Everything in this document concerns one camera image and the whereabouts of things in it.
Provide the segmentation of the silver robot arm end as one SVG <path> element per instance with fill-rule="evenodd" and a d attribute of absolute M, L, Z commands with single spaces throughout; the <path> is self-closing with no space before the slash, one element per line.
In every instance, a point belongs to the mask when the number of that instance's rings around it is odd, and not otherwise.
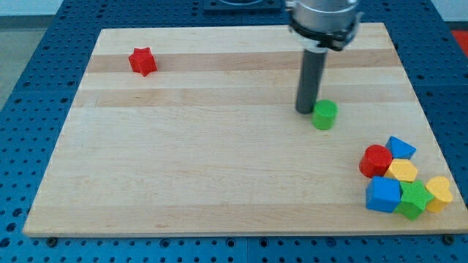
<path fill-rule="evenodd" d="M 288 0 L 290 32 L 313 53 L 341 51 L 351 43 L 363 16 L 358 0 Z"/>

